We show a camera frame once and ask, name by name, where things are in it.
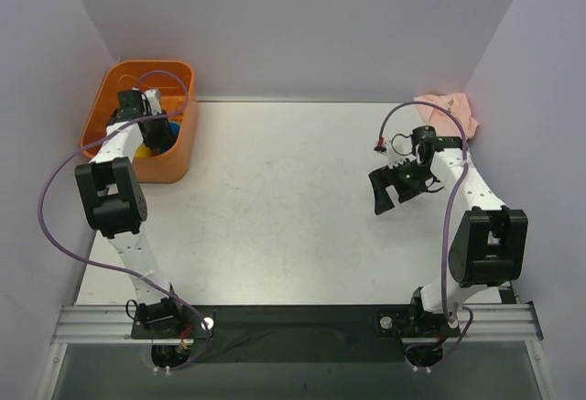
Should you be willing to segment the green blue yellow towel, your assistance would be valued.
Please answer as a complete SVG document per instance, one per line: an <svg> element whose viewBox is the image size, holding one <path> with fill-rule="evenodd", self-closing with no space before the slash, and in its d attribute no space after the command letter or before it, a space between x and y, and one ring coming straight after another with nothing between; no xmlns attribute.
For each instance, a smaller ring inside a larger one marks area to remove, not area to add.
<svg viewBox="0 0 586 400"><path fill-rule="evenodd" d="M169 130L172 134L172 138L169 141L168 147L172 148L176 144L176 142L179 138L180 123L174 122L174 121L169 121L168 125L169 125Z"/></svg>

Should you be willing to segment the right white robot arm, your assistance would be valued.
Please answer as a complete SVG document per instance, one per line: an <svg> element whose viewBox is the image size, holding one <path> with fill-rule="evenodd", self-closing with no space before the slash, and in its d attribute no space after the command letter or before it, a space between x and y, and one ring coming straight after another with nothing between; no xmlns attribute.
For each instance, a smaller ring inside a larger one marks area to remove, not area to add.
<svg viewBox="0 0 586 400"><path fill-rule="evenodd" d="M459 137L415 137L412 158L389 160L368 178L374 212L391 211L399 203L427 192L437 180L448 192L442 224L439 278L420 288L420 304L406 313L406 324L419 336L439 325L439 314L454 325L457 311L475 294L514 281L521 275L528 218L506 205L485 182Z"/></svg>

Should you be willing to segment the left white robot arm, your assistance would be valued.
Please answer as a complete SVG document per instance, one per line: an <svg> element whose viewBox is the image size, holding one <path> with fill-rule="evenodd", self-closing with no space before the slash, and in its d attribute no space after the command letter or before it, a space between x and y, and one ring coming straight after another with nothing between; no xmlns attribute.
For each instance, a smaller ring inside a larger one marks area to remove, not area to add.
<svg viewBox="0 0 586 400"><path fill-rule="evenodd" d="M133 319L146 331L172 338L185 326L181 305L169 294L173 286L157 264L141 227L147 201L133 167L141 146L159 150L176 142L160 90L137 88L117 93L119 106L106 126L109 139L96 155L74 170L86 219L119 254L136 297Z"/></svg>

